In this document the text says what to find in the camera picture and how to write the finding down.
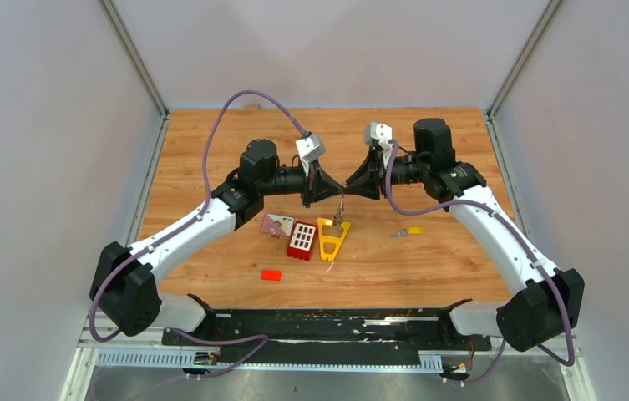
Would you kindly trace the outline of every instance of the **wooden surface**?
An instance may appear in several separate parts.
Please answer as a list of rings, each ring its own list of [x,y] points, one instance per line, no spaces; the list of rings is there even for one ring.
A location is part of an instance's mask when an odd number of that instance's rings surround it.
[[[457,160],[472,163],[486,178],[505,211],[510,203],[482,114],[476,108],[294,109],[302,125],[322,138],[322,167],[344,182],[363,162],[363,129],[370,121],[391,125],[403,147],[414,149],[413,123],[439,117],[452,128]],[[150,236],[193,210],[204,198],[201,154],[217,110],[175,111],[166,134],[142,237]],[[297,132],[276,109],[229,110],[208,156],[211,188],[238,166],[249,141],[275,141],[283,163],[296,154]],[[421,185],[393,188],[408,210],[434,200]],[[443,211],[401,216],[386,200],[347,196],[345,220],[352,224],[331,271],[317,254],[311,261],[287,257],[288,239],[260,234],[265,213],[316,223],[331,218],[338,198],[302,206],[299,195],[269,196],[265,209],[235,233],[212,242],[174,269],[160,289],[195,293],[213,307],[406,307],[443,306],[462,298],[504,301],[509,293],[476,240]],[[391,238],[407,226],[422,226],[421,236]],[[282,271],[280,282],[260,279],[261,269]]]

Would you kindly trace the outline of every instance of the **white backdrop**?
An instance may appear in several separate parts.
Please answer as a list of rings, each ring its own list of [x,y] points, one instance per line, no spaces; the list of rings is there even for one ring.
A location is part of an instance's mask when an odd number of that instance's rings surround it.
[[[601,401],[629,399],[629,2],[565,2],[499,117],[524,222],[586,295]]]
[[[488,107],[546,0],[115,3],[172,109],[245,88],[291,106]]]
[[[160,120],[95,1],[0,1],[0,400],[57,399]]]

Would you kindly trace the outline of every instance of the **black bracket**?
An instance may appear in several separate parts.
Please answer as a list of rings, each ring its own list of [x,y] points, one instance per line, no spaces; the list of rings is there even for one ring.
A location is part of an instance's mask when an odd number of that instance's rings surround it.
[[[565,302],[570,326],[575,327],[580,316],[585,281],[575,269],[556,271],[552,280]],[[545,280],[530,283],[497,309],[496,323],[509,345],[521,352],[565,331],[557,301]]]
[[[103,248],[90,288],[91,300],[105,278],[128,257],[129,249],[117,242]],[[159,315],[161,300],[151,270],[150,264],[132,261],[110,282],[100,298],[100,310],[128,337],[143,332]]]

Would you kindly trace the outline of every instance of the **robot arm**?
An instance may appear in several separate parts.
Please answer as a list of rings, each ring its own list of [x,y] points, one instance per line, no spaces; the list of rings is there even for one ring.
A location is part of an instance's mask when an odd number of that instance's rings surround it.
[[[500,209],[481,174],[469,163],[458,162],[449,127],[441,119],[423,119],[415,123],[415,151],[396,157],[391,184],[422,183],[425,192],[444,203],[467,200],[486,204],[493,212],[471,205],[446,207],[474,235],[499,268],[512,299],[506,304],[458,302],[443,310],[440,317],[449,320],[451,335],[486,334],[503,337],[519,351],[530,349],[563,332],[559,308],[545,278],[531,264],[523,247],[495,217],[509,217]],[[159,293],[157,285],[187,257],[207,243],[237,230],[259,213],[266,195],[300,194],[302,204],[335,195],[360,195],[379,200],[387,195],[385,169],[392,153],[389,144],[393,131],[385,124],[371,123],[364,134],[368,156],[346,181],[346,188],[326,174],[318,157],[324,153],[316,135],[296,142],[299,165],[279,165],[276,146],[269,140],[253,140],[241,155],[240,165],[225,182],[211,192],[203,218],[179,234],[175,228],[192,220],[203,205],[162,232],[123,247],[113,242],[103,249],[90,292],[94,298],[98,286],[131,255],[165,236],[159,247],[130,263],[108,286],[99,301],[100,309],[128,336],[149,326],[177,327],[193,331],[204,319],[209,307],[195,296],[177,297]],[[523,234],[515,233],[533,250],[565,301],[571,326],[577,323],[584,282],[574,269],[562,272],[542,255]]]
[[[208,305],[195,296],[177,297],[157,291],[175,267],[209,242],[247,223],[264,207],[265,195],[300,194],[302,204],[309,207],[343,193],[343,187],[319,165],[318,157],[325,151],[319,138],[309,134],[296,145],[300,164],[286,166],[279,165],[274,143],[253,140],[241,155],[238,168],[211,192],[200,220],[191,223],[204,204],[142,241],[127,247],[117,242],[107,245],[100,254],[90,298],[94,299],[99,286],[118,265],[147,249],[108,285],[99,308],[127,336],[139,334],[149,326],[193,331],[206,316]],[[159,240],[163,242],[152,247]]]
[[[489,213],[469,204],[445,207],[461,222],[484,248],[501,272],[512,298],[506,303],[478,303],[471,300],[445,308],[452,335],[482,334],[503,337],[519,351],[525,351],[561,333],[561,314],[546,279],[537,270],[541,264],[558,287],[565,302],[571,327],[577,324],[584,281],[575,269],[562,272],[543,255],[513,221],[501,210],[486,180],[469,163],[458,162],[451,132],[441,119],[422,119],[414,125],[415,151],[395,158],[391,185],[422,183],[425,192],[440,204],[473,201],[488,206]],[[367,159],[346,181],[346,193],[374,200],[387,196],[384,183],[391,150],[392,130],[385,124],[371,123],[364,142],[369,146]],[[497,218],[510,222],[513,235]],[[524,242],[538,262],[531,263]]]

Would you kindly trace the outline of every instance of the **white arm segment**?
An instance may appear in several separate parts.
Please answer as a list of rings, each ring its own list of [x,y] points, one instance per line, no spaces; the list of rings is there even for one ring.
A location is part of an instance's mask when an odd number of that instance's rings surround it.
[[[176,223],[160,231],[154,236],[132,244],[130,253],[141,251],[150,246],[175,228],[182,226],[198,213],[203,204],[188,215],[179,219]],[[236,229],[236,215],[228,211],[228,205],[220,199],[211,199],[208,210],[201,221],[197,221],[173,238],[167,240],[161,246],[155,248],[138,259],[143,265],[152,265],[152,274],[156,284],[182,263],[186,258],[199,251],[204,245],[220,238]],[[168,292],[160,292],[161,307],[159,316],[152,323],[155,327],[176,327],[187,332],[194,331],[205,317],[205,311],[201,305],[192,298],[176,296]]]
[[[475,186],[464,191],[464,195],[458,199],[467,199],[485,203],[492,209],[498,211],[498,215],[513,221],[501,210],[499,202],[494,198],[491,189],[483,186]],[[489,213],[469,205],[454,205],[449,208],[452,216],[461,222],[472,233],[476,241],[481,244],[486,253],[491,257],[496,268],[501,272],[501,276],[506,281],[511,295],[526,288],[525,282],[533,280],[542,282],[543,276],[530,265],[528,256],[520,247],[518,241],[509,233],[506,227],[496,220],[496,217],[489,216]],[[545,257],[538,248],[528,241],[514,225],[516,232],[519,232],[524,241],[528,244],[538,258],[543,263],[545,271],[553,277],[557,265]],[[449,314],[452,318],[454,328],[459,334],[470,336],[480,334],[491,337],[502,337],[499,326],[496,323],[496,309],[503,306],[504,302],[466,302],[454,309]]]
[[[499,202],[494,198],[491,189],[483,186],[475,186],[474,188],[464,191],[464,195],[455,199],[466,199],[469,201],[477,201],[485,203],[491,209],[498,211],[498,214],[513,224],[513,221],[501,210]],[[526,288],[525,282],[533,280],[534,282],[542,282],[543,276],[530,265],[528,256],[520,247],[516,239],[509,231],[496,220],[496,217],[489,216],[489,213],[479,208],[469,205],[454,205],[449,208],[455,219],[461,222],[467,230],[472,233],[476,241],[484,248],[486,253],[491,257],[496,268],[501,272],[501,276],[506,281],[511,295],[515,295],[518,291]],[[557,265],[549,260],[545,255],[540,253],[522,232],[513,225],[533,250],[538,261],[543,264],[543,268],[553,277]]]
[[[153,236],[130,245],[131,253],[136,253],[150,246],[154,241],[159,240],[172,232],[175,228],[183,226],[185,222],[193,218],[203,207],[200,204],[188,215],[181,217],[176,223],[166,227]],[[143,255],[137,259],[143,265],[152,265],[152,274],[155,275],[157,285],[175,267],[186,260],[189,256],[197,253],[204,245],[214,241],[236,229],[236,215],[228,211],[228,205],[220,199],[211,199],[208,210],[203,215],[201,221],[197,221],[178,235],[155,248],[151,253]]]

